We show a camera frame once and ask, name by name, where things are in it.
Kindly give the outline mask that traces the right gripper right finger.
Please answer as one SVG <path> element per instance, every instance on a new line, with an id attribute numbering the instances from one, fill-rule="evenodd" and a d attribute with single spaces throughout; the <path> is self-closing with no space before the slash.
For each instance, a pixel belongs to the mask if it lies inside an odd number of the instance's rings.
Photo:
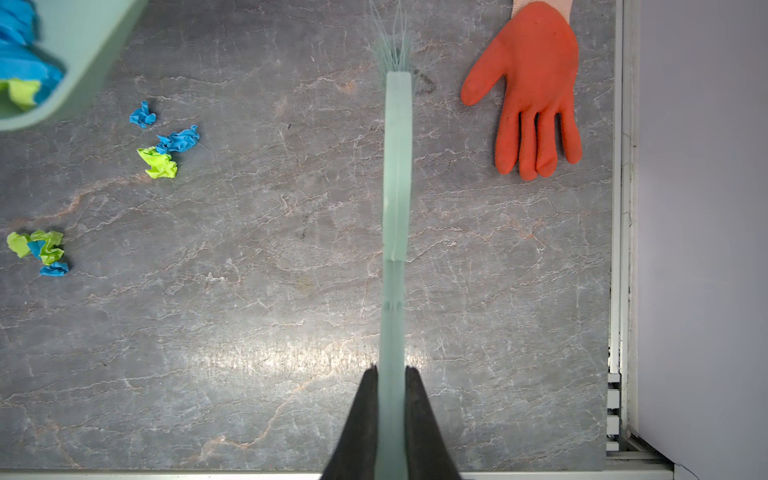
<path id="1" fill-rule="evenodd" d="M 461 480 L 443 441 L 419 371 L 405 371 L 404 434 L 410 480 Z"/>

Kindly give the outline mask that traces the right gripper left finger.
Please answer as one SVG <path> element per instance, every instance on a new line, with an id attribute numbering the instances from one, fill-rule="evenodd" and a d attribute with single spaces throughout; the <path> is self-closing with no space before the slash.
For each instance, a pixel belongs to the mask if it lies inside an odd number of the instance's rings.
<path id="1" fill-rule="evenodd" d="M 378 370 L 368 368 L 321 480 L 373 480 L 378 446 Z"/>

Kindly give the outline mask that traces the mint green hand brush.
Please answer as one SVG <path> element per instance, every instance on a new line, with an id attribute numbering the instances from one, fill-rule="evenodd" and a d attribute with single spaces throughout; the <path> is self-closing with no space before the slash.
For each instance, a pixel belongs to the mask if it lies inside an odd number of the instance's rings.
<path id="1" fill-rule="evenodd" d="M 374 477 L 408 477 L 405 446 L 405 262 L 413 160 L 413 71 L 407 18 L 397 1 L 386 25 L 367 3 L 376 29 L 373 54 L 384 91 L 382 261 L 378 355 L 378 441 Z"/>

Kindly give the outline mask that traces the mint green dustpan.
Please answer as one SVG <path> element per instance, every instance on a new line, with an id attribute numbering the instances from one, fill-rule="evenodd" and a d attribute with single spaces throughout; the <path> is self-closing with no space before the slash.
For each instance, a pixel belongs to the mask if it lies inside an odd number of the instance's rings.
<path id="1" fill-rule="evenodd" d="M 64 77 L 47 100 L 29 111 L 1 92 L 1 129 L 15 131 L 61 120 L 85 108 L 146 8 L 145 1 L 30 1 L 37 12 L 32 50 Z"/>

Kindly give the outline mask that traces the blue scraps near right gripper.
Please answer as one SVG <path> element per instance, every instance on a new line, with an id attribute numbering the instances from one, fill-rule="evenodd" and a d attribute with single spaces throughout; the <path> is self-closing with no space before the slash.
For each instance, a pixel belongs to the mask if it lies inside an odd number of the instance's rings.
<path id="1" fill-rule="evenodd" d="M 45 102 L 64 77 L 56 65 L 32 50 L 37 25 L 30 1 L 1 2 L 1 92 L 22 111 Z"/>

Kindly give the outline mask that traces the yellow green scrap middle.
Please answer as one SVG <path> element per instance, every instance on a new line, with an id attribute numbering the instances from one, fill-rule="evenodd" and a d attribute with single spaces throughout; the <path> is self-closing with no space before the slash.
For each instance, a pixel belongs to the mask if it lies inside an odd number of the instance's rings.
<path id="1" fill-rule="evenodd" d="M 178 171 L 178 165 L 172 160 L 170 154 L 160 153 L 155 147 L 138 148 L 137 153 L 141 159 L 149 166 L 146 173 L 152 179 L 175 178 Z"/>

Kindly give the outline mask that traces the green blue scrap centre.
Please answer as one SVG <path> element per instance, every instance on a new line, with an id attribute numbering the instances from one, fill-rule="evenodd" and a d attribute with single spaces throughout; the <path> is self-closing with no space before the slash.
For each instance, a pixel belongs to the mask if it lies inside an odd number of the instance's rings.
<path id="1" fill-rule="evenodd" d="M 69 271 L 69 265 L 62 261 L 64 250 L 61 248 L 63 233 L 58 231 L 38 230 L 31 234 L 12 232 L 6 242 L 11 251 L 19 258 L 28 255 L 38 259 L 42 266 L 39 270 L 44 277 L 63 277 Z"/>

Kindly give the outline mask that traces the red rubber glove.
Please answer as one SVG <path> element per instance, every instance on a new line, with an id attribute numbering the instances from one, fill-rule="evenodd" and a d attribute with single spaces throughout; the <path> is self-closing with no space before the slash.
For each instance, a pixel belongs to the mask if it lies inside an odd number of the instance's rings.
<path id="1" fill-rule="evenodd" d="M 467 106 L 478 103 L 501 79 L 505 98 L 496 135 L 495 166 L 519 170 L 531 181 L 557 167 L 556 132 L 566 160 L 582 158 L 575 120 L 574 85 L 579 46 L 563 15 L 570 1 L 525 1 L 471 68 L 460 92 Z"/>

